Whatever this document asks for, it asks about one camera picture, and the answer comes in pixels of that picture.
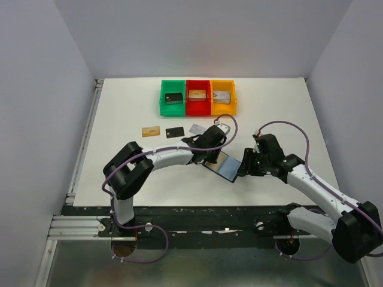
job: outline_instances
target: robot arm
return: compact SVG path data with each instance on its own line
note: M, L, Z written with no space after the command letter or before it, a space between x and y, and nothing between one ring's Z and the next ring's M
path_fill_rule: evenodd
M138 157L128 165L123 166L108 182L115 194L115 217L121 224L128 223L134 217L133 197L141 189L149 174L155 170L174 165L187 165L203 161L216 163L220 149L213 151L199 151L191 149L206 149L221 146L226 141L230 127L225 124L216 124L199 136L183 138L178 143L157 148L142 148L136 142L129 142L104 167L103 173L107 178L117 167L135 155L149 152Z
M344 260L352 263L382 245L383 237L379 231L344 202L348 201L358 206L380 226L379 213L373 204L368 201L361 204L342 194L310 170L327 188L342 198L339 200L312 180L302 159L294 154L284 155L274 135L254 138L256 146L254 149L245 149L238 175L264 176L270 173L304 193L327 214L327 216L317 214L293 203L282 209L271 226L266 226L266 229L309 232L332 244Z

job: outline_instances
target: green bin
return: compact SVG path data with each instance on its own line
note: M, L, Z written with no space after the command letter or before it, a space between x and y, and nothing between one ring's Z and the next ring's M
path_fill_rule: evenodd
M165 94L182 93L183 102L173 105L165 103ZM186 110L186 81L185 80L162 80L160 95L160 114L165 117L182 117L185 116Z

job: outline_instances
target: white table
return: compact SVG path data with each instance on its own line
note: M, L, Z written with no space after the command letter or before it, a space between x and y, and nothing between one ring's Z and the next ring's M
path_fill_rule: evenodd
M109 196L101 191L103 167L128 142L140 146L161 146L178 142L167 139L165 129L183 126L191 136L193 123L209 127L213 117L161 117L159 94L162 79L128 78L104 81L96 110L83 166L75 189L74 206L108 206ZM338 187L320 127L303 78L237 78L236 139L223 149L241 161L244 148L253 147L251 135L262 124L287 120L298 124L311 140L311 168L330 184ZM229 118L222 122L234 125ZM142 138L141 128L160 126L161 135ZM294 128L277 124L263 133L277 136L285 154L304 156L305 140ZM234 184L208 169L194 164L173 166L153 172L134 197L135 206L267 206L291 202L312 204L302 193L277 178L247 176Z

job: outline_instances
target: gold card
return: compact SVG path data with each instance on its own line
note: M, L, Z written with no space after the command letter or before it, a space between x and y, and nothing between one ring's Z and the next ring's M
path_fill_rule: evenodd
M159 136L159 135L161 135L160 126L142 128L143 138L146 138L147 136Z
M205 100L206 91L204 90L190 90L189 91L189 100Z

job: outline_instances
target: metal floor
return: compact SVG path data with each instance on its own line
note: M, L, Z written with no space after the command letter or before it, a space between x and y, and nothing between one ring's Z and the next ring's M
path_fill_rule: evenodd
M302 240L299 255L319 254L322 240ZM136 259L155 258L160 251L135 251ZM274 249L170 250L152 264L111 259L110 243L59 241L51 268L51 287L154 286L368 286L360 262L349 264L335 252L300 262L281 258Z

